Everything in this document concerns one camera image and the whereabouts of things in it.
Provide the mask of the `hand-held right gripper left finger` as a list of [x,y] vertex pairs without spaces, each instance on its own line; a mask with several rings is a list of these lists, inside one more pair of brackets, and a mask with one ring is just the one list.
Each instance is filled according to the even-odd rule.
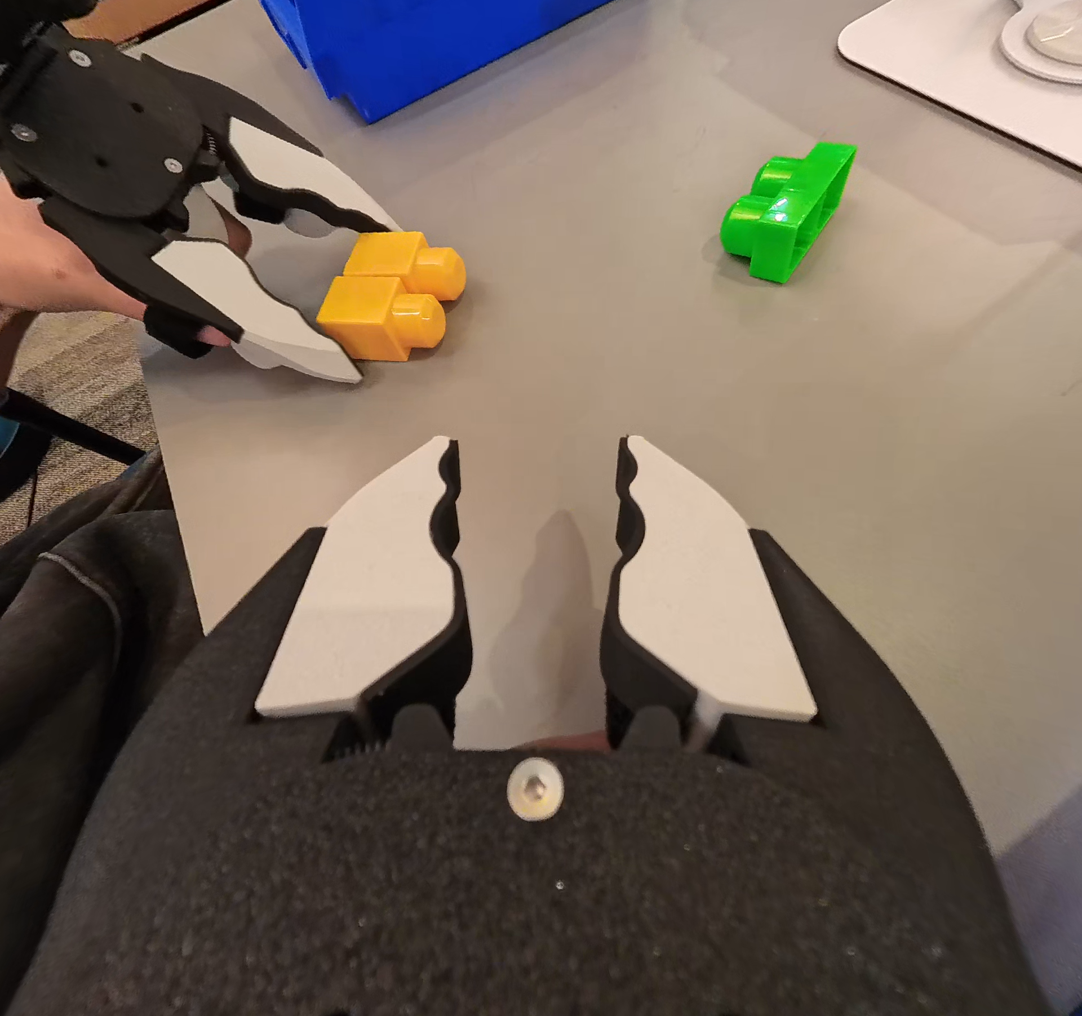
[[435,436],[368,481],[324,528],[258,692],[263,720],[345,715],[365,745],[452,749],[472,671],[454,553],[459,444]]

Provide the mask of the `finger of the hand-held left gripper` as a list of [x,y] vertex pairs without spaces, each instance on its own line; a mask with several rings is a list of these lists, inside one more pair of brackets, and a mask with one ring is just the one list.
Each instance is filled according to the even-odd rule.
[[245,260],[223,242],[179,239],[153,256],[155,265],[184,283],[241,330],[237,353],[259,369],[285,367],[342,384],[362,374],[335,341],[295,307],[270,295]]
[[282,214],[295,233],[306,214],[331,229],[400,233],[401,226],[348,174],[320,153],[235,116],[228,120],[226,168],[239,193]]

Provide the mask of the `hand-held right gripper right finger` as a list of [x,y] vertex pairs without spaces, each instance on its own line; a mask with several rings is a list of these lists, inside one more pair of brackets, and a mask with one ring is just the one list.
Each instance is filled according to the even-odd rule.
[[691,751],[727,716],[812,724],[817,703],[737,509],[634,434],[619,441],[615,494],[601,632],[609,744],[648,709],[667,711]]

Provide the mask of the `yellow one-stud toy block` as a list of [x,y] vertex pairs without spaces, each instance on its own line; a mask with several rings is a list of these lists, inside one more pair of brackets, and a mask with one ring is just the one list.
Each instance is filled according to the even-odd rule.
[[343,266],[346,278],[394,278],[411,293],[453,302],[467,287],[467,269],[451,248],[433,247],[419,232],[387,230],[357,236]]
[[324,333],[353,360],[406,362],[439,347],[447,330],[440,301],[407,291],[395,277],[339,276],[317,313]]

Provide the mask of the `green two-stud toy block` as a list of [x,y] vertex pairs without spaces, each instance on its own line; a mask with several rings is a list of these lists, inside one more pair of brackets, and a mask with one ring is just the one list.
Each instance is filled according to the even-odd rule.
[[745,260],[753,278],[788,282],[836,212],[857,151],[819,142],[804,157],[770,158],[726,211],[724,251]]

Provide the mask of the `person's left hand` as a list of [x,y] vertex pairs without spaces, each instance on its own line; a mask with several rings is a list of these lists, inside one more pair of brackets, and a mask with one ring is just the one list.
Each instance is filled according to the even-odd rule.
[[2,373],[40,314],[106,312],[142,321],[146,307],[101,276],[74,242],[47,226],[37,204],[1,179]]

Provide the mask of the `black metal bar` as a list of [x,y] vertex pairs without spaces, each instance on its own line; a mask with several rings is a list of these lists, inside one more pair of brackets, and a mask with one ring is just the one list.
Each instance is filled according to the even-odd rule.
[[45,435],[50,440],[55,438],[71,443],[94,456],[102,456],[123,465],[134,464],[146,456],[145,450],[98,428],[91,428],[69,415],[60,414],[44,403],[10,387],[1,390],[1,415],[19,427],[32,428],[37,434]]

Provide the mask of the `white stand with wooden board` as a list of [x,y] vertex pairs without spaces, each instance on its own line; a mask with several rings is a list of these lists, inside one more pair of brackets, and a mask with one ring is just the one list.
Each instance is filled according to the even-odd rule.
[[853,66],[1081,169],[1080,0],[890,0],[836,45]]

